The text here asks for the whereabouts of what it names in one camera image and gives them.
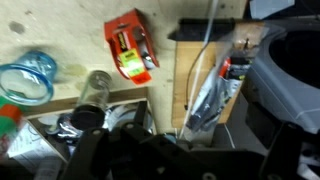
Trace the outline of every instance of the blue plastic container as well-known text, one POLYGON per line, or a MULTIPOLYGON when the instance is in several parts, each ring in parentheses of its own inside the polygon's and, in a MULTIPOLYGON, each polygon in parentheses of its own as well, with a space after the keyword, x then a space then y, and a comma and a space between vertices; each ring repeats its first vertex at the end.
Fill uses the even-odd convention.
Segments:
POLYGON ((47 54, 29 51, 13 64, 0 66, 0 94, 18 104, 36 106, 53 96, 57 64, 47 54))

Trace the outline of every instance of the clear glass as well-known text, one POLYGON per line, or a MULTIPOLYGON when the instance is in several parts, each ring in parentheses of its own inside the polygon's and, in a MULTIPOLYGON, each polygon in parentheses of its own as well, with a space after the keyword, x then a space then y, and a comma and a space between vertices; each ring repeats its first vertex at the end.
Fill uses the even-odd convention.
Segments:
POLYGON ((40 51, 30 51, 13 64, 0 66, 0 94, 18 104, 36 106, 53 96, 55 61, 40 51))
POLYGON ((93 105, 105 110, 111 82, 112 79, 108 73, 104 71, 91 72, 78 99, 77 106, 93 105))

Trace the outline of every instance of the yellow label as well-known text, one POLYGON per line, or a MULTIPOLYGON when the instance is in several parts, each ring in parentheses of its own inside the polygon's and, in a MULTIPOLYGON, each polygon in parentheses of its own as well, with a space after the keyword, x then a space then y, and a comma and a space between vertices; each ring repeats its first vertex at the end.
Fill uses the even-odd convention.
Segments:
POLYGON ((136 49, 121 53, 120 60, 130 77, 139 75, 145 71, 144 64, 141 62, 136 49))

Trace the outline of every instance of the white cable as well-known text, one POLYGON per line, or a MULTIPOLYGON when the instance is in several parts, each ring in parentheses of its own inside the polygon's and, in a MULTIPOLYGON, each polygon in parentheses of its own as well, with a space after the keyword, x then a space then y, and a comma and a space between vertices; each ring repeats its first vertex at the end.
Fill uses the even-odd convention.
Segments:
POLYGON ((227 125, 226 125, 226 124, 224 124, 224 128, 225 128, 225 129, 226 129, 226 131, 227 131, 227 134, 228 134, 228 136, 229 136, 229 140, 230 140, 230 144, 231 144, 232 148, 233 148, 233 149, 235 149, 235 148, 236 148, 236 146, 234 145, 234 142, 233 142, 232 136, 231 136, 230 131, 229 131, 229 129, 228 129, 228 127, 227 127, 227 125))
MULTIPOLYGON (((218 0, 212 0, 212 6, 211 6, 209 14, 208 14, 208 19, 209 19, 208 27, 207 27, 207 31, 206 31, 206 34, 205 34, 205 37, 204 37, 204 40, 203 40, 202 48, 204 48, 209 43, 209 38, 210 38, 210 34, 211 34, 213 19, 214 19, 214 16, 216 14, 217 7, 218 7, 218 0)), ((186 116, 185 116, 184 121, 183 121, 183 126, 182 126, 182 130, 180 132, 179 139, 181 139, 182 136, 183 136, 183 133, 184 133, 184 130, 185 130, 185 126, 186 126, 187 121, 188 121, 189 116, 190 116, 190 112, 191 112, 191 109, 192 109, 192 102, 193 102, 194 94, 195 94, 195 91, 196 91, 196 86, 197 86, 198 79, 199 79, 200 70, 201 70, 201 67, 202 67, 203 59, 204 59, 204 52, 205 51, 203 51, 201 53, 200 57, 199 57, 199 63, 198 63, 198 66, 197 66, 196 75, 194 76, 194 80, 193 80, 193 84, 192 84, 192 90, 191 90, 191 94, 190 94, 190 98, 189 98, 189 102, 188 102, 188 110, 187 110, 186 116)))

